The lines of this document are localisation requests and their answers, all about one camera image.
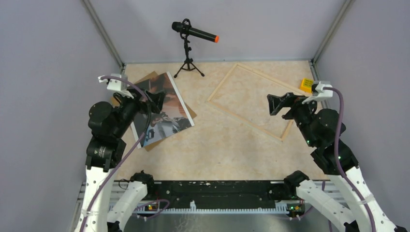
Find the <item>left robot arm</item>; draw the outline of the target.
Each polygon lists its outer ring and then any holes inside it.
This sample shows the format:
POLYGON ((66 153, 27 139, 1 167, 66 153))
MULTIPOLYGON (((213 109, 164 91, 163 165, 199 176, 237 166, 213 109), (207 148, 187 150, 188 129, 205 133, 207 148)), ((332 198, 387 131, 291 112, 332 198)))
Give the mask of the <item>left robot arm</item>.
POLYGON ((113 94, 117 106, 100 101, 90 108, 88 127, 92 138, 86 148, 86 189, 76 232, 121 232, 137 204, 154 196, 152 175, 140 172, 132 178, 114 210, 108 211, 113 176, 145 134, 140 135, 127 154, 122 137, 137 114, 147 116, 143 120, 147 129, 153 113, 162 110, 165 96, 164 90, 150 93, 127 89, 113 94))

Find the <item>light wooden picture frame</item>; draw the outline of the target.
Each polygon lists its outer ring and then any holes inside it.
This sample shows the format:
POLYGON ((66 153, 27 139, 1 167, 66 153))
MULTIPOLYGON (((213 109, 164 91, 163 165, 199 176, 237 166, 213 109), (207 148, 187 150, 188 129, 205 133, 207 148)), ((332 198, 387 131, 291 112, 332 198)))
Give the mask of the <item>light wooden picture frame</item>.
POLYGON ((273 141, 282 143, 292 127, 292 120, 281 119, 285 109, 271 116, 267 95, 288 92, 304 95, 299 85, 312 74, 305 62, 276 64, 271 67, 235 63, 206 100, 211 108, 241 126, 273 141))

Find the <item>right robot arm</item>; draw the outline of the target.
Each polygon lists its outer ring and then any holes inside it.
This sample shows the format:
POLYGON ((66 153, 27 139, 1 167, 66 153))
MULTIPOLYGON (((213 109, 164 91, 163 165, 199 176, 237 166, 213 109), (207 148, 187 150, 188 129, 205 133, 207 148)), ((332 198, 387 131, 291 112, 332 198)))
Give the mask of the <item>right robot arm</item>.
POLYGON ((352 150, 341 140, 335 139, 339 114, 332 109, 317 109, 318 103, 304 103, 306 96, 291 92, 283 96, 267 95, 269 113, 277 115, 283 108, 289 111, 282 116, 294 120, 316 165, 336 186, 346 202, 340 204, 301 171, 295 171, 284 179, 283 192, 289 199, 307 200, 325 216, 340 232, 405 232, 383 212, 366 185, 359 163, 352 150))

